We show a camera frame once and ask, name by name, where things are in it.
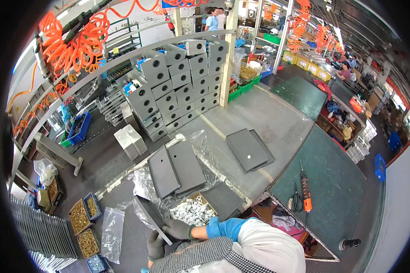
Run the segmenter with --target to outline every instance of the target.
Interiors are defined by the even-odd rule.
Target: yellow plastic crate
[[[316,76],[317,72],[319,72],[319,67],[314,63],[308,63],[307,71]]]
[[[298,62],[296,63],[297,66],[299,66],[300,68],[307,70],[308,69],[308,64],[310,62],[307,62],[304,59],[298,58]]]
[[[286,51],[284,52],[284,56],[282,57],[282,60],[290,63],[291,65],[294,65],[298,61],[298,57],[296,57],[295,54]]]
[[[325,70],[320,69],[317,71],[317,75],[320,79],[322,79],[324,82],[327,82],[331,79],[331,75],[328,74]]]

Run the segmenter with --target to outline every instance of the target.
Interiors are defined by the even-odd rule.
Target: work glove
[[[147,258],[152,262],[164,258],[164,245],[165,241],[158,231],[152,231],[147,238],[147,250],[149,252]]]
[[[164,232],[172,235],[176,239],[193,240],[190,233],[191,229],[194,227],[195,225],[186,224],[181,220],[164,219],[164,226],[162,227],[162,229]]]

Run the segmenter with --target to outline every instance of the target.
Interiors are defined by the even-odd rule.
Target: blue shirt
[[[206,25],[209,27],[208,30],[219,30],[219,21],[217,20],[217,16],[207,17]]]

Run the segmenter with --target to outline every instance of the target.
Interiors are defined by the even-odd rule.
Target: plastic parts bag
[[[121,238],[125,212],[106,207],[103,216],[101,253],[106,259],[120,264]]]
[[[35,160],[33,169],[40,176],[40,182],[44,186],[51,184],[52,179],[58,175],[58,169],[48,159]]]
[[[231,72],[231,78],[235,79],[235,81],[240,84],[240,66],[241,60],[246,55],[244,48],[236,48],[234,49],[234,56],[233,56],[233,69]]]

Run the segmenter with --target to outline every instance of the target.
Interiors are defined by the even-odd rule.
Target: clear plastic wrap
[[[210,149],[210,146],[208,145],[205,130],[191,134],[182,139],[182,141],[190,142],[191,147],[193,148],[193,151],[198,159],[202,172],[206,178],[204,187],[199,189],[197,192],[207,191],[215,187],[218,183],[225,181],[226,177],[222,175],[222,172],[219,170],[217,157],[214,155],[214,153]],[[153,181],[150,176],[149,167],[147,165],[135,170],[131,175],[131,179],[135,185],[133,194],[150,200],[154,205],[158,207],[158,210],[163,217],[169,218],[169,210],[185,201],[189,197],[185,196],[183,199],[177,199],[175,196],[169,195],[168,197],[165,197],[163,199],[158,198],[155,188],[153,187]],[[134,200],[130,202],[123,202],[122,204],[119,204],[117,208],[126,208],[130,204],[134,205],[134,211],[137,217],[147,227],[154,229]]]
[[[106,207],[103,216],[101,253],[106,259],[120,264],[121,239],[125,212]]]
[[[234,56],[233,56],[233,69],[231,72],[231,78],[235,79],[235,81],[240,84],[240,66],[241,60],[246,55],[244,48],[236,48],[234,49]]]
[[[44,186],[51,184],[55,175],[58,175],[58,169],[48,159],[35,160],[33,162],[33,169],[40,176],[40,182]]]

